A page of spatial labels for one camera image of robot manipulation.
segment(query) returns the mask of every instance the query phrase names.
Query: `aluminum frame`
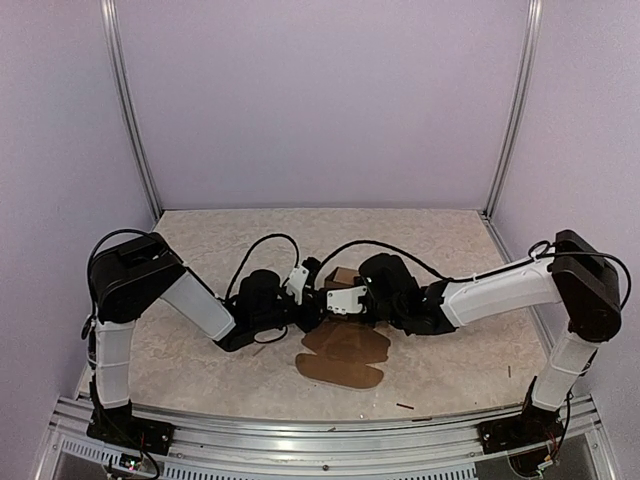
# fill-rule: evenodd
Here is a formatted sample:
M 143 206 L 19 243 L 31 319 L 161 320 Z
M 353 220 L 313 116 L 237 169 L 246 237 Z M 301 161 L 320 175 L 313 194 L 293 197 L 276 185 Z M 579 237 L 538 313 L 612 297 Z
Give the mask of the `aluminum frame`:
M 203 472 L 220 472 L 232 478 L 244 476 L 256 480 L 328 477 L 341 480 L 353 476 L 415 478 L 423 472 L 467 468 L 471 463 L 502 457 L 506 453 L 483 454 L 477 425 L 513 415 L 520 408 L 512 406 L 434 418 L 339 422 L 254 420 L 145 406 L 135 406 L 134 410 L 138 416 L 168 421 L 177 427 L 168 456 L 154 455 L 166 478 L 189 478 L 191 471 L 191 478 Z M 75 439 L 93 448 L 94 452 L 85 458 L 96 463 L 101 463 L 101 458 L 95 449 L 105 453 L 102 458 L 114 452 L 135 454 L 87 438 L 85 431 L 92 411 L 93 406 L 86 398 L 58 401 L 49 423 L 37 480 L 53 478 L 65 439 Z M 602 425 L 590 396 L 576 398 L 572 403 L 567 436 L 579 435 L 591 435 L 591 442 L 602 441 L 599 440 Z M 604 451 L 594 449 L 597 453 Z M 597 472 L 599 479 L 615 480 L 606 458 L 594 457 L 594 462 L 601 465 Z M 186 475 L 175 477 L 176 469 Z
M 157 222 L 162 213 L 162 203 L 158 195 L 158 189 L 153 180 L 151 168 L 147 161 L 147 155 L 140 136 L 140 128 L 136 119 L 129 83 L 127 80 L 127 70 L 125 67 L 124 55 L 122 53 L 122 41 L 120 39 L 120 30 L 118 28 L 118 12 L 116 10 L 115 0 L 100 0 L 102 10 L 102 22 L 107 40 L 107 48 L 111 67 L 116 84 L 116 93 L 120 101 L 122 117 L 124 119 L 127 135 L 131 142 L 131 149 L 135 159 L 136 167 L 140 175 L 142 187 L 144 190 L 149 209 L 153 215 L 153 219 Z
M 483 213 L 489 220 L 493 217 L 498 206 L 502 190 L 504 189 L 507 173 L 509 171 L 509 165 L 511 164 L 511 159 L 513 157 L 513 151 L 518 137 L 518 130 L 520 129 L 520 123 L 522 121 L 524 107 L 527 100 L 527 93 L 529 91 L 529 83 L 531 80 L 531 73 L 533 71 L 533 61 L 535 59 L 538 37 L 540 35 L 541 21 L 542 0 L 530 0 L 527 27 L 525 30 L 524 44 L 522 46 L 522 56 L 520 57 L 516 90 L 513 96 L 513 101 L 511 102 L 507 131 L 502 142 L 500 158 L 489 190 L 489 197 L 483 210 Z

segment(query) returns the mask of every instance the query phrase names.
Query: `lavender backdrop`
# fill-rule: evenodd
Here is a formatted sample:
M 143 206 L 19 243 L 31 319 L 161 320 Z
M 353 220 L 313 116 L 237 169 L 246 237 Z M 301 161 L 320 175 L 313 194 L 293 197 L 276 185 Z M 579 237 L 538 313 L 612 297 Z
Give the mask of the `lavender backdrop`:
M 152 222 L 99 4 L 2 2 L 0 45 L 0 476 L 20 480 L 84 364 L 89 250 Z
M 120 2 L 165 207 L 482 207 L 527 5 Z
M 546 0 L 531 91 L 496 224 L 516 255 L 571 227 L 640 281 L 640 3 Z M 640 478 L 640 295 L 585 381 L 627 480 Z M 544 316 L 552 333 L 559 309 Z

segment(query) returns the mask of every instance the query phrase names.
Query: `wire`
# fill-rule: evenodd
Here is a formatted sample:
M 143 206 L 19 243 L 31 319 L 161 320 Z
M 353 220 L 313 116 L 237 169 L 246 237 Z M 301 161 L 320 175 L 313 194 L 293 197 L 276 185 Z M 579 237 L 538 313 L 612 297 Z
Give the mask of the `wire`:
M 322 270 L 322 268 L 325 267 L 327 265 L 327 263 L 329 263 L 329 261 L 331 261 L 334 257 L 336 257 L 340 252 L 343 252 L 347 248 L 351 248 L 351 247 L 356 246 L 356 245 L 375 245 L 377 247 L 386 248 L 388 250 L 391 250 L 393 252 L 399 253 L 400 255 L 403 255 L 403 256 L 407 257 L 409 260 L 412 260 L 413 262 L 418 264 L 420 267 L 425 269 L 427 272 L 429 272 L 431 275 L 433 275 L 436 278 L 439 278 L 440 280 L 451 280 L 451 277 L 445 277 L 438 270 L 436 270 L 434 267 L 432 267 L 430 265 L 427 265 L 425 262 L 420 260 L 415 255 L 412 255 L 409 252 L 407 252 L 405 250 L 402 250 L 399 247 L 396 247 L 395 245 L 391 245 L 391 244 L 385 243 L 385 242 L 379 242 L 378 240 L 352 240 L 351 242 L 347 242 L 344 245 L 341 245 L 340 247 L 336 248 L 333 252 L 331 252 L 329 255 L 327 255 L 324 258 L 324 260 L 322 260 L 322 262 L 320 262 L 320 265 L 318 266 L 318 269 L 316 270 L 315 275 L 314 275 L 314 277 L 312 279 L 313 280 L 312 284 L 315 281 L 315 278 L 318 276 L 318 274 Z
M 567 430 L 569 430 L 569 421 L 571 420 L 571 398 L 572 397 L 573 397 L 573 394 L 571 393 L 571 390 L 569 390 L 567 392 L 567 418 L 564 421 L 564 429 L 562 430 L 562 436 L 560 437 L 560 441 L 558 442 L 558 445 L 556 446 L 555 451 L 551 454 L 551 459 L 554 461 L 556 458 L 558 458 L 558 455 L 560 454 L 560 448 L 562 448 L 564 439 L 567 436 Z
M 259 344 L 259 345 L 269 345 L 270 343 L 276 343 L 279 342 L 280 340 L 282 340 L 284 337 L 287 336 L 287 333 L 289 333 L 289 326 L 285 325 L 284 326 L 284 333 L 282 335 L 280 335 L 279 337 L 276 338 L 272 338 L 271 340 L 267 340 L 265 342 L 260 342 L 258 340 L 253 340 L 255 343 Z
M 249 250 L 247 250 L 247 253 L 245 253 L 244 258 L 240 262 L 240 266 L 236 270 L 236 273 L 234 273 L 233 277 L 231 277 L 231 282 L 229 282 L 229 287 L 227 288 L 227 293 L 224 296 L 225 303 L 227 303 L 229 301 L 229 298 L 231 297 L 231 291 L 233 290 L 233 286 L 235 285 L 236 280 L 238 280 L 238 276 L 240 275 L 240 272 L 242 272 L 242 269 L 244 268 L 245 264 L 247 263 L 247 260 L 249 260 L 249 257 L 251 256 L 253 251 L 256 249 L 256 247 L 258 245 L 260 245 L 261 243 L 266 242 L 267 240 L 270 240 L 272 238 L 284 238 L 285 240 L 288 240 L 289 243 L 291 243 L 291 245 L 293 245 L 293 248 L 296 251 L 296 263 L 295 263 L 294 267 L 299 265 L 299 263 L 300 263 L 300 250 L 298 249 L 298 244 L 296 243 L 296 241 L 292 237 L 290 237 L 286 233 L 270 233 L 269 235 L 265 235 L 264 237 L 259 238 L 258 240 L 256 240 L 253 243 L 253 245 L 251 245 L 251 247 L 249 247 Z

